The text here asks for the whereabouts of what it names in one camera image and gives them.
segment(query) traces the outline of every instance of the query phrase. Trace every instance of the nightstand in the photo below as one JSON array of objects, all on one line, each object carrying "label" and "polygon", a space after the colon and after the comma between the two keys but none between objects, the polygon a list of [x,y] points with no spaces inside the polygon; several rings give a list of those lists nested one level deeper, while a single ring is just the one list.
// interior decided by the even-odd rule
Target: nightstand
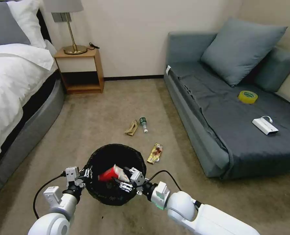
[{"label": "nightstand", "polygon": [[103,92],[104,80],[98,49],[88,49],[80,55],[67,55],[62,48],[54,59],[68,94]]}]

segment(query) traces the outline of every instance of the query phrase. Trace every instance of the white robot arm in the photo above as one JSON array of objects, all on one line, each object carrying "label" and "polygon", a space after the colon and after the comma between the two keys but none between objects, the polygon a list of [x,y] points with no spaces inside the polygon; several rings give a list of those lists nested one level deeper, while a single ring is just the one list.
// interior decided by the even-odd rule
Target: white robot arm
[{"label": "white robot arm", "polygon": [[[75,206],[85,187],[85,178],[91,177],[89,169],[77,167],[66,169],[68,189],[59,192],[59,187],[49,187],[43,194],[50,204],[50,214],[39,218],[29,230],[28,235],[68,235]],[[248,224],[222,212],[221,210],[194,200],[183,191],[172,193],[166,183],[152,184],[135,168],[129,169],[132,176],[130,184],[119,182],[126,192],[137,190],[138,195],[145,195],[158,208],[167,210],[168,216],[196,235],[259,235]]]}]

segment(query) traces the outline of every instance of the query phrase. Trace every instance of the gray pillow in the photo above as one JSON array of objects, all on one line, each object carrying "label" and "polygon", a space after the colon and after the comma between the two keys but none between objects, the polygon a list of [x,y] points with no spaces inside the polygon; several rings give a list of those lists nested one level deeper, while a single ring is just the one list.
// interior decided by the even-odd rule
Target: gray pillow
[{"label": "gray pillow", "polygon": [[8,4],[0,2],[0,45],[22,43],[30,45],[30,41],[13,18]]},{"label": "gray pillow", "polygon": [[205,50],[201,61],[235,86],[268,54],[286,29],[230,18]]}]

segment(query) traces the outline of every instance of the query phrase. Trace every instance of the wall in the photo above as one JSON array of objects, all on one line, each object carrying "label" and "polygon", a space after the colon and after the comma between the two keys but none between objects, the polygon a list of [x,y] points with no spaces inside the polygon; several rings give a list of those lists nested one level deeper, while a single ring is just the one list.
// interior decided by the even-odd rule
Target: wall
[{"label": "wall", "polygon": [[[279,45],[290,51],[290,0],[244,0],[239,18],[257,23],[288,26]],[[290,101],[290,75],[278,93]]]},{"label": "wall", "polygon": [[[72,13],[77,44],[100,47],[105,77],[163,74],[169,31],[212,31],[236,16],[242,0],[82,0]],[[66,23],[42,10],[54,46],[70,45]]]}]

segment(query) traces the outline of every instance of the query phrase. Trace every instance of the beige carpet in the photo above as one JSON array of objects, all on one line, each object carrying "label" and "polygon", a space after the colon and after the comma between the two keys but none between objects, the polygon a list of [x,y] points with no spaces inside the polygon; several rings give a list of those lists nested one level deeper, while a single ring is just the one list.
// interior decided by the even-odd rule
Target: beige carpet
[{"label": "beige carpet", "polygon": [[[145,116],[147,134],[123,132],[133,119]],[[33,197],[46,181],[68,166],[84,166],[94,150],[122,143],[139,150],[146,160],[155,142],[164,147],[160,162],[147,164],[147,176],[170,171],[184,191],[255,227],[261,234],[290,234],[290,174],[234,181],[208,179],[162,79],[106,82],[103,94],[72,95],[43,140],[24,160],[0,192],[0,235],[27,234],[35,222]],[[164,174],[165,181],[176,190]],[[64,189],[65,179],[51,185]],[[37,210],[48,205],[42,195]],[[83,192],[72,235],[190,234],[142,196],[121,207],[111,207]]]}]

